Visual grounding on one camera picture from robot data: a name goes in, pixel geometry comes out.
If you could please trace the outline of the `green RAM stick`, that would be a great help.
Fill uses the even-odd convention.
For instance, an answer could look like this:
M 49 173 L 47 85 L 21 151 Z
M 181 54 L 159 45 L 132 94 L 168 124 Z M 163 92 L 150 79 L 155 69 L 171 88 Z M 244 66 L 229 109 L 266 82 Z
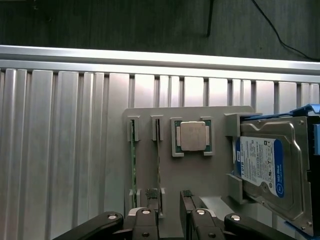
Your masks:
M 136 124 L 135 120 L 129 121 L 130 129 L 130 159 L 131 159 L 131 189 L 132 207 L 137 207 L 137 176 L 136 176 Z

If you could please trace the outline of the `grey parts rack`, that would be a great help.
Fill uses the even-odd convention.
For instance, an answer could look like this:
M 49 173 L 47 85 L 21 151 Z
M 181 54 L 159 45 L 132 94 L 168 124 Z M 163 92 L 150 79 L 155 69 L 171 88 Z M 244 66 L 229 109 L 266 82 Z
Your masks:
M 184 237 L 180 220 L 180 192 L 202 197 L 228 194 L 228 176 L 233 171 L 233 137 L 241 115 L 253 113 L 250 106 L 128 108 L 122 115 L 122 157 L 125 170 L 125 210 L 132 205 L 130 120 L 135 120 L 136 200 L 147 206 L 147 189 L 158 190 L 159 236 Z M 206 122 L 210 146 L 206 151 L 181 151 L 177 147 L 177 122 Z

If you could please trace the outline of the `silver CPU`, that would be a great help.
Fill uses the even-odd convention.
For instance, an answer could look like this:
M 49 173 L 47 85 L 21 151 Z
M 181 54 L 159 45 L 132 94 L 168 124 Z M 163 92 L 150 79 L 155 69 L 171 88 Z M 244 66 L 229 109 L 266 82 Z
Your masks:
M 175 133 L 181 151 L 206 151 L 210 147 L 210 125 L 204 121 L 178 121 Z

